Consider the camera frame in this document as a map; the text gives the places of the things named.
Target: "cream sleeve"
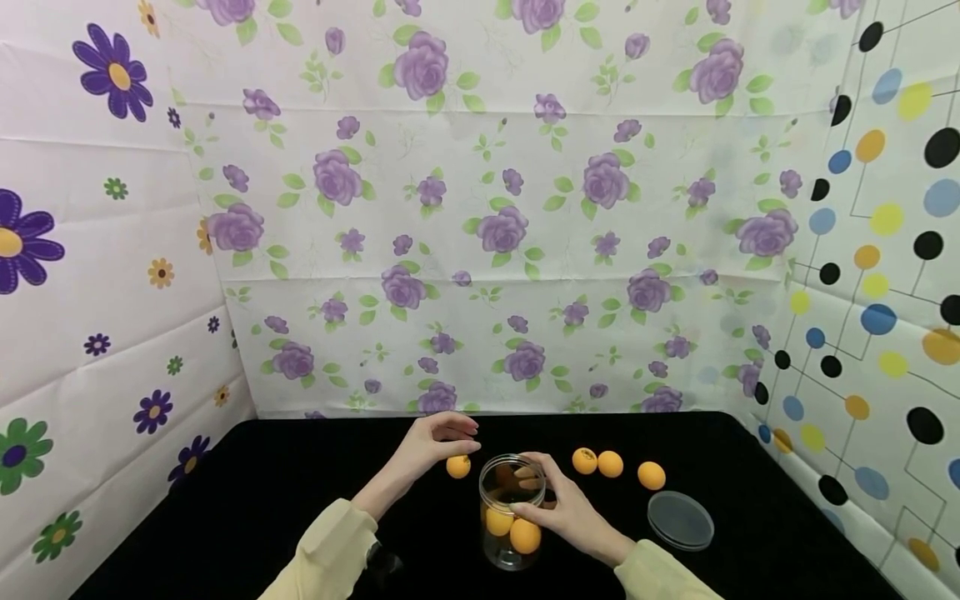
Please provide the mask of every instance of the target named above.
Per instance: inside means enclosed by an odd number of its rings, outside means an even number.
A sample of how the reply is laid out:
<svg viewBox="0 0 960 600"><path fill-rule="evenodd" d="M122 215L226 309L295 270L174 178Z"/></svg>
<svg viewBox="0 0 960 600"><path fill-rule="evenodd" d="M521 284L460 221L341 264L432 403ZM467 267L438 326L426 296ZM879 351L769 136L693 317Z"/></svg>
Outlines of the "cream sleeve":
<svg viewBox="0 0 960 600"><path fill-rule="evenodd" d="M613 570L628 600L723 600L668 552L641 540Z"/></svg>
<svg viewBox="0 0 960 600"><path fill-rule="evenodd" d="M345 600L367 567L376 521L341 498L320 513L260 600Z"/></svg>

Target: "purple rose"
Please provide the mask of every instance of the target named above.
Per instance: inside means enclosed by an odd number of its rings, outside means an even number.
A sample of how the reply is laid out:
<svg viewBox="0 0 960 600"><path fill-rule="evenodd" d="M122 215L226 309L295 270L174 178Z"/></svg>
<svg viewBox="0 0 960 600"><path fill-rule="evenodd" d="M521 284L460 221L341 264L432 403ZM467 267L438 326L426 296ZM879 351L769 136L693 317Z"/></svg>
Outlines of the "purple rose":
<svg viewBox="0 0 960 600"><path fill-rule="evenodd" d="M647 258L663 256L668 248L670 248L670 238L665 236L655 237L647 244Z"/></svg>
<svg viewBox="0 0 960 600"><path fill-rule="evenodd" d="M416 32L408 50L394 63L394 81L407 88L411 100L432 96L446 83L446 42L425 31Z"/></svg>
<svg viewBox="0 0 960 600"><path fill-rule="evenodd" d="M339 150L320 153L314 158L313 177L317 189L328 199L341 206L350 206L354 198L363 193L360 174L350 168L347 155Z"/></svg>
<svg viewBox="0 0 960 600"><path fill-rule="evenodd" d="M528 34L550 29L564 16L566 0L512 0L514 19L523 21Z"/></svg>
<svg viewBox="0 0 960 600"><path fill-rule="evenodd" d="M718 40L710 54L693 67L690 90L700 95L701 104L722 100L733 94L743 71L743 46L728 37Z"/></svg>
<svg viewBox="0 0 960 600"><path fill-rule="evenodd" d="M690 195L687 203L693 206L694 208L699 208L700 206L706 206L707 200L710 199L710 195L717 191L716 183L711 180L708 180L705 177L701 177L698 180L690 184L690 187L686 188L686 193Z"/></svg>
<svg viewBox="0 0 960 600"><path fill-rule="evenodd" d="M342 248L344 252L362 252L363 241L365 239L367 239L366 235L357 231L356 228L352 228L340 236L340 248Z"/></svg>
<svg viewBox="0 0 960 600"><path fill-rule="evenodd" d="M516 206L504 206L495 215L484 217L477 226L485 252L513 252L527 235L530 222Z"/></svg>
<svg viewBox="0 0 960 600"><path fill-rule="evenodd" d="M514 381L533 379L543 371L543 346L533 342L520 342L512 354L503 359L503 371L508 372Z"/></svg>
<svg viewBox="0 0 960 600"><path fill-rule="evenodd" d="M833 114L837 110L837 102L840 101L840 86L836 86L833 89L833 97L830 98L830 114Z"/></svg>
<svg viewBox="0 0 960 600"><path fill-rule="evenodd" d="M282 372L287 379L306 377L313 372L313 352L310 346L287 342L272 361L274 372Z"/></svg>
<svg viewBox="0 0 960 600"><path fill-rule="evenodd" d="M543 119L544 123L555 125L561 119L566 118L566 110L553 94L537 94L534 116Z"/></svg>
<svg viewBox="0 0 960 600"><path fill-rule="evenodd" d="M454 273L453 277L450 279L460 287L469 287L473 282L473 279L470 278L470 274L466 271L458 271Z"/></svg>
<svg viewBox="0 0 960 600"><path fill-rule="evenodd" d="M503 172L503 183L507 186L507 191L514 196L520 195L520 186L523 185L523 177L515 169L506 169Z"/></svg>
<svg viewBox="0 0 960 600"><path fill-rule="evenodd" d="M616 254L616 245L619 243L620 238L614 235L612 231L607 231L607 235L597 236L596 251L601 256L613 256Z"/></svg>
<svg viewBox="0 0 960 600"><path fill-rule="evenodd" d="M630 180L620 171L620 159L612 152L593 156L584 169L584 193L594 204L613 208L630 191Z"/></svg>
<svg viewBox="0 0 960 600"><path fill-rule="evenodd" d="M326 41L326 49L333 56L343 52L344 46L347 45L347 36L344 34L344 30L339 27L331 27L326 30L324 40Z"/></svg>
<svg viewBox="0 0 960 600"><path fill-rule="evenodd" d="M410 16L420 16L423 12L423 9L420 7L420 0L395 0L396 5L400 7L400 10L404 14L409 14Z"/></svg>
<svg viewBox="0 0 960 600"><path fill-rule="evenodd" d="M830 7L832 9L840 9L840 16L848 19L860 10L861 1L862 0L830 0Z"/></svg>
<svg viewBox="0 0 960 600"><path fill-rule="evenodd" d="M442 381L434 381L420 396L417 408L422 413L441 413L452 411L457 405L457 389Z"/></svg>
<svg viewBox="0 0 960 600"><path fill-rule="evenodd" d="M771 210L762 217L747 219L736 232L740 251L757 256L775 256L793 243L797 222L782 208Z"/></svg>
<svg viewBox="0 0 960 600"><path fill-rule="evenodd" d="M586 304L581 304L580 302L573 302L567 308L564 309L564 323L573 326L579 326L584 324L584 319L590 313L590 309L587 308Z"/></svg>
<svg viewBox="0 0 960 600"><path fill-rule="evenodd" d="M707 12L717 25L727 25L730 23L730 0L707 0Z"/></svg>
<svg viewBox="0 0 960 600"><path fill-rule="evenodd" d="M700 273L700 282L704 285L716 285L719 280L720 276L713 269L707 269Z"/></svg>
<svg viewBox="0 0 960 600"><path fill-rule="evenodd" d="M438 354L452 354L457 349L453 338L445 333L438 333L430 339L430 347Z"/></svg>
<svg viewBox="0 0 960 600"><path fill-rule="evenodd" d="M770 349L770 331L767 330L763 325L754 325L750 329L754 333L756 342L760 344L760 347L768 350Z"/></svg>
<svg viewBox="0 0 960 600"><path fill-rule="evenodd" d="M406 233L403 235L398 235L394 240L394 254L397 256L403 256L408 253L414 245L414 238L410 237Z"/></svg>
<svg viewBox="0 0 960 600"><path fill-rule="evenodd" d="M380 276L380 286L393 306L416 310L420 301L426 299L426 286L403 265L395 265Z"/></svg>
<svg viewBox="0 0 960 600"><path fill-rule="evenodd" d="M276 333L282 333L284 335L290 333L290 327L287 326L287 322L280 317L267 317L263 320L263 324Z"/></svg>
<svg viewBox="0 0 960 600"><path fill-rule="evenodd" d="M647 369L649 369L650 372L654 374L654 377L659 377L661 379L666 377L667 367L666 367L666 363L664 362L655 360L654 362L647 365Z"/></svg>
<svg viewBox="0 0 960 600"><path fill-rule="evenodd" d="M197 8L210 11L217 25L243 23L253 14L255 0L197 0Z"/></svg>
<svg viewBox="0 0 960 600"><path fill-rule="evenodd" d="M527 320L519 315L514 315L510 319L507 319L507 325L517 333L528 333L530 331L530 329L527 328Z"/></svg>
<svg viewBox="0 0 960 600"><path fill-rule="evenodd" d="M417 364L420 365L420 368L423 369L424 372L428 372L431 375L435 375L440 372L440 369L437 368L437 361L429 356L424 356L417 361Z"/></svg>
<svg viewBox="0 0 960 600"><path fill-rule="evenodd" d="M360 131L360 121L356 117L347 116L337 121L337 137L352 139Z"/></svg>
<svg viewBox="0 0 960 600"><path fill-rule="evenodd" d="M667 358L686 358L690 355L690 343L685 337L676 336L663 345Z"/></svg>
<svg viewBox="0 0 960 600"><path fill-rule="evenodd" d="M347 305L343 302L331 298L324 302L320 307L320 312L324 313L324 320L327 323L342 323L347 315Z"/></svg>
<svg viewBox="0 0 960 600"><path fill-rule="evenodd" d="M247 186L247 182L250 181L250 178L247 177L247 174L244 173L243 169L235 164L229 164L224 167L224 177L227 178L227 183L229 183L230 187L238 192L246 192L250 189Z"/></svg>
<svg viewBox="0 0 960 600"><path fill-rule="evenodd" d="M280 107L262 89L244 88L243 95L243 108L247 114L255 114L261 121L280 116Z"/></svg>
<svg viewBox="0 0 960 600"><path fill-rule="evenodd" d="M217 240L220 250L246 252L260 244L263 217L244 203L233 203L227 212L217 212L206 218L206 234Z"/></svg>
<svg viewBox="0 0 960 600"><path fill-rule="evenodd" d="M800 188L804 186L804 181L800 174L793 169L787 169L780 173L780 192L789 199L797 197Z"/></svg>
<svg viewBox="0 0 960 600"><path fill-rule="evenodd" d="M623 44L623 51L630 60L642 57L650 50L650 37L646 34L632 34Z"/></svg>
<svg viewBox="0 0 960 600"><path fill-rule="evenodd" d="M446 183L431 175L420 182L417 193L420 194L420 203L424 206L439 206L444 203Z"/></svg>
<svg viewBox="0 0 960 600"><path fill-rule="evenodd" d="M644 269L630 277L627 297L636 310L655 313L665 302L670 302L670 284L662 281L653 269Z"/></svg>
<svg viewBox="0 0 960 600"><path fill-rule="evenodd" d="M660 386L652 396L640 403L640 409L644 413L676 413L684 403L683 397L683 393L670 386Z"/></svg>
<svg viewBox="0 0 960 600"><path fill-rule="evenodd" d="M640 130L643 128L640 125L640 122L636 119L627 119L626 121L621 121L619 125L616 126L616 133L613 134L613 141L618 144L625 144L630 140L634 139Z"/></svg>
<svg viewBox="0 0 960 600"><path fill-rule="evenodd" d="M759 379L760 367L753 363L740 365L740 370L736 372L736 380L743 384L743 395L746 397L754 397Z"/></svg>

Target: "yellow flower center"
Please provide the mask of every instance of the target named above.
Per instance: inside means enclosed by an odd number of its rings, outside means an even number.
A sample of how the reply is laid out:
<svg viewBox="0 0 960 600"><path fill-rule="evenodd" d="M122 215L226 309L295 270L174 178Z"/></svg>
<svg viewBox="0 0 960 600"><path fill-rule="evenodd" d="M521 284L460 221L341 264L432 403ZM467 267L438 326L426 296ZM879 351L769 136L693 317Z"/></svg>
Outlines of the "yellow flower center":
<svg viewBox="0 0 960 600"><path fill-rule="evenodd" d="M130 89L130 73L119 62L111 62L107 72L114 85L123 91Z"/></svg>
<svg viewBox="0 0 960 600"><path fill-rule="evenodd" d="M23 240L15 231L0 228L0 258L13 258L23 252Z"/></svg>

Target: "purple flower print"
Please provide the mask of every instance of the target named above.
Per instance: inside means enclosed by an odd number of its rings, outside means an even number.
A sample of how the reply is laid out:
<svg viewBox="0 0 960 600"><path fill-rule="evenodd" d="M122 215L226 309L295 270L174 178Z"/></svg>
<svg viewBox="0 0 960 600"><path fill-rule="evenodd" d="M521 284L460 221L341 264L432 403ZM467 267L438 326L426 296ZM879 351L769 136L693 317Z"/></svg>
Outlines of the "purple flower print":
<svg viewBox="0 0 960 600"><path fill-rule="evenodd" d="M514 196L520 195L520 187L523 185L523 177L515 169L506 169L503 172L503 183L507 186L507 191Z"/></svg>
<svg viewBox="0 0 960 600"><path fill-rule="evenodd" d="M740 370L736 372L736 380L743 384L743 395L746 397L754 397L759 379L760 367L753 363L740 365Z"/></svg>
<svg viewBox="0 0 960 600"><path fill-rule="evenodd" d="M534 116L543 119L544 123L556 125L566 118L566 110L553 94L537 94L537 103L534 105Z"/></svg>
<svg viewBox="0 0 960 600"><path fill-rule="evenodd" d="M620 171L620 159L612 152L593 156L584 169L584 193L588 200L606 209L627 197L630 180Z"/></svg>
<svg viewBox="0 0 960 600"><path fill-rule="evenodd" d="M431 375L435 375L440 372L440 369L437 367L437 361L429 356L424 356L417 361L417 364L420 365L420 368L423 369L424 372L428 372Z"/></svg>
<svg viewBox="0 0 960 600"><path fill-rule="evenodd" d="M782 208L771 210L762 217L747 219L736 232L740 251L756 256L775 256L793 243L797 222Z"/></svg>
<svg viewBox="0 0 960 600"><path fill-rule="evenodd" d="M452 411L457 405L457 389L442 381L434 381L420 396L417 408L422 413L433 414Z"/></svg>
<svg viewBox="0 0 960 600"><path fill-rule="evenodd" d="M408 253L414 245L414 238L410 237L406 233L403 235L398 235L394 240L394 254L397 256L403 256Z"/></svg>
<svg viewBox="0 0 960 600"><path fill-rule="evenodd" d="M306 377L313 372L313 352L310 346L287 342L274 356L274 372L282 372L287 379Z"/></svg>
<svg viewBox="0 0 960 600"><path fill-rule="evenodd" d="M210 11L217 25L243 23L253 14L256 0L197 0L197 7Z"/></svg>
<svg viewBox="0 0 960 600"><path fill-rule="evenodd" d="M564 323L578 327L584 324L584 319L590 313L590 309L586 304L581 304L580 302L573 302L564 309Z"/></svg>
<svg viewBox="0 0 960 600"><path fill-rule="evenodd" d="M670 302L670 284L661 280L653 269L644 269L630 277L627 297L636 310L655 313L666 302Z"/></svg>
<svg viewBox="0 0 960 600"><path fill-rule="evenodd" d="M690 91L700 96L701 104L723 100L733 94L743 71L743 46L728 37L718 40L709 55L690 73Z"/></svg>
<svg viewBox="0 0 960 600"><path fill-rule="evenodd" d="M87 336L84 348L86 348L86 353L93 354L94 358L106 354L110 348L110 336L103 333Z"/></svg>
<svg viewBox="0 0 960 600"><path fill-rule="evenodd" d="M407 51L394 63L394 81L411 100L433 96L446 83L446 42L425 31L413 34Z"/></svg>
<svg viewBox="0 0 960 600"><path fill-rule="evenodd" d="M646 34L632 34L623 44L623 51L630 60L639 59L648 50L650 50L650 37Z"/></svg>
<svg viewBox="0 0 960 600"><path fill-rule="evenodd" d="M760 347L765 350L769 350L770 331L763 325L754 325L750 330L753 332L756 342L760 344Z"/></svg>
<svg viewBox="0 0 960 600"><path fill-rule="evenodd" d="M224 177L227 178L227 183L229 183L230 187L238 192L246 193L250 189L250 187L247 186L250 178L247 177L243 169L235 164L229 164L224 167Z"/></svg>
<svg viewBox="0 0 960 600"><path fill-rule="evenodd" d="M796 198L803 186L804 181L800 178L800 174L793 169L787 169L780 173L780 192L787 198L791 200Z"/></svg>
<svg viewBox="0 0 960 600"><path fill-rule="evenodd" d="M862 0L830 0L832 9L840 9L841 18L849 19L860 10Z"/></svg>
<svg viewBox="0 0 960 600"><path fill-rule="evenodd" d="M670 248L670 238L665 236L655 237L647 244L647 258L663 256L668 248Z"/></svg>
<svg viewBox="0 0 960 600"><path fill-rule="evenodd" d="M347 36L344 34L344 30L338 27L331 27L326 30L324 41L326 42L327 51L335 57L344 51L344 47L347 45Z"/></svg>
<svg viewBox="0 0 960 600"><path fill-rule="evenodd" d="M514 19L523 21L528 34L550 29L564 16L566 0L511 0Z"/></svg>
<svg viewBox="0 0 960 600"><path fill-rule="evenodd" d="M667 340L663 347L667 358L686 358L690 355L690 343L683 336Z"/></svg>
<svg viewBox="0 0 960 600"><path fill-rule="evenodd" d="M324 302L324 305L320 307L320 312L324 313L324 321L327 323L342 323L347 311L346 304L333 298Z"/></svg>
<svg viewBox="0 0 960 600"><path fill-rule="evenodd" d="M430 339L430 347L438 354L452 354L457 349L456 341L445 333L438 333Z"/></svg>
<svg viewBox="0 0 960 600"><path fill-rule="evenodd" d="M533 342L520 342L512 354L503 359L503 371L509 373L514 381L533 379L543 371L543 346Z"/></svg>
<svg viewBox="0 0 960 600"><path fill-rule="evenodd" d="M243 95L243 108L247 114L254 114L261 121L270 121L280 116L280 107L262 89L244 88Z"/></svg>
<svg viewBox="0 0 960 600"><path fill-rule="evenodd" d="M446 183L431 175L420 182L417 193L420 194L420 203L424 206L439 206L444 203Z"/></svg>
<svg viewBox="0 0 960 600"><path fill-rule="evenodd" d="M419 279L410 276L403 265L395 265L380 276L380 287L393 306L416 310L420 301L426 299L426 286Z"/></svg>
<svg viewBox="0 0 960 600"><path fill-rule="evenodd" d="M356 117L347 116L337 121L337 137L340 139L353 139L360 131L360 121Z"/></svg>
<svg viewBox="0 0 960 600"><path fill-rule="evenodd" d="M716 285L719 280L720 276L713 269L707 269L700 273L700 282L704 285Z"/></svg>
<svg viewBox="0 0 960 600"><path fill-rule="evenodd" d="M516 206L504 206L495 215L484 217L477 226L485 252L513 252L527 235L530 222Z"/></svg>
<svg viewBox="0 0 960 600"><path fill-rule="evenodd" d="M710 20L717 25L730 23L730 0L707 0L707 12Z"/></svg>
<svg viewBox="0 0 960 600"><path fill-rule="evenodd" d="M840 101L840 86L836 86L833 89L833 97L830 98L830 114L833 114L837 110L837 103Z"/></svg>
<svg viewBox="0 0 960 600"><path fill-rule="evenodd" d="M263 320L263 324L268 326L274 331L274 333L279 333L286 335L290 333L290 327L287 326L287 322L281 319L280 317L270 316Z"/></svg>
<svg viewBox="0 0 960 600"><path fill-rule="evenodd" d="M423 9L420 7L420 0L395 0L396 5L400 7L400 10L404 14L409 14L410 16L420 16L423 13Z"/></svg>
<svg viewBox="0 0 960 600"><path fill-rule="evenodd" d="M613 134L613 141L618 144L625 144L640 133L640 130L643 126L640 125L640 122L636 119L627 119L626 121L621 121L619 125L616 126L616 133Z"/></svg>
<svg viewBox="0 0 960 600"><path fill-rule="evenodd" d="M654 377L659 377L660 379L663 379L664 377L666 377L667 366L666 366L666 363L664 362L655 360L654 362L647 365L647 369L650 370L650 372L654 375Z"/></svg>
<svg viewBox="0 0 960 600"><path fill-rule="evenodd" d="M363 193L360 174L350 168L350 161L340 150L323 152L314 157L313 177L317 189L328 200L350 206Z"/></svg>
<svg viewBox="0 0 960 600"><path fill-rule="evenodd" d="M167 413L174 409L170 401L170 393L154 390L150 397L140 399L140 410L133 414L133 422L137 423L137 433L154 435L156 429L167 424Z"/></svg>
<svg viewBox="0 0 960 600"><path fill-rule="evenodd" d="M694 208L699 208L701 206L706 206L707 201L710 199L710 195L717 191L716 183L711 180L708 180L705 177L701 177L698 180L690 184L690 187L686 188L686 193L690 195L687 203L693 206Z"/></svg>
<svg viewBox="0 0 960 600"><path fill-rule="evenodd" d="M654 394L640 402L640 410L644 413L676 413L680 410L683 393L670 386L660 386Z"/></svg>
<svg viewBox="0 0 960 600"><path fill-rule="evenodd" d="M458 271L454 273L450 280L456 283L459 287L469 287L473 282L473 279L470 278L470 274L466 271Z"/></svg>
<svg viewBox="0 0 960 600"><path fill-rule="evenodd" d="M220 250L246 252L260 244L263 217L247 204L233 203L227 212L217 212L206 218L206 234L217 240Z"/></svg>
<svg viewBox="0 0 960 600"><path fill-rule="evenodd" d="M519 315L514 315L510 319L507 319L507 325L517 333L529 333L530 331L527 327L527 320Z"/></svg>
<svg viewBox="0 0 960 600"><path fill-rule="evenodd" d="M190 474L194 468L196 468L197 463L204 457L206 454L207 447L210 446L210 438L204 436L197 436L193 439L193 443L189 446L184 446L180 449L180 454L177 455L177 460L179 464L170 471L167 475L167 481L173 482L173 486L176 486L184 477Z"/></svg>
<svg viewBox="0 0 960 600"><path fill-rule="evenodd" d="M357 231L356 228L352 228L347 233L344 233L340 238L340 248L344 252L358 253L363 251L363 241L367 239L367 236Z"/></svg>
<svg viewBox="0 0 960 600"><path fill-rule="evenodd" d="M107 108L116 118L126 119L129 110L134 119L143 123L147 120L143 107L154 105L154 96L143 85L147 69L139 60L130 60L130 44L120 34L113 34L111 44L95 23L88 24L86 32L93 46L85 41L73 42L73 54L93 69L80 76L80 85L94 96L108 94Z"/></svg>
<svg viewBox="0 0 960 600"><path fill-rule="evenodd" d="M614 235L612 231L607 231L607 235L597 236L596 251L601 256L613 256L616 254L616 246L619 243L620 238Z"/></svg>

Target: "black tablecloth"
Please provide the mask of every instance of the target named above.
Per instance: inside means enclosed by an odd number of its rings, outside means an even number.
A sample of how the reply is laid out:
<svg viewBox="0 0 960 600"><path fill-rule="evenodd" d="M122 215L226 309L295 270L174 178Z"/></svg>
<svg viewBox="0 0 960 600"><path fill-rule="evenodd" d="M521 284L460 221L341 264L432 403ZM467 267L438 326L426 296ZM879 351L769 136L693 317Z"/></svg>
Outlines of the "black tablecloth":
<svg viewBox="0 0 960 600"><path fill-rule="evenodd" d="M607 520L650 538L651 492L636 468L660 463L666 489L710 512L712 545L672 554L728 600L900 598L732 418L719 413L480 417L470 475L439 464L380 523L405 569L386 597L622 598L610 569L544 533L536 564L501 572L483 557L477 491L492 456L552 454ZM252 421L238 425L74 596L77 599L256 598L330 502L351 497L386 462L410 421ZM611 449L623 474L577 474L580 446ZM373 597L364 586L355 595Z"/></svg>

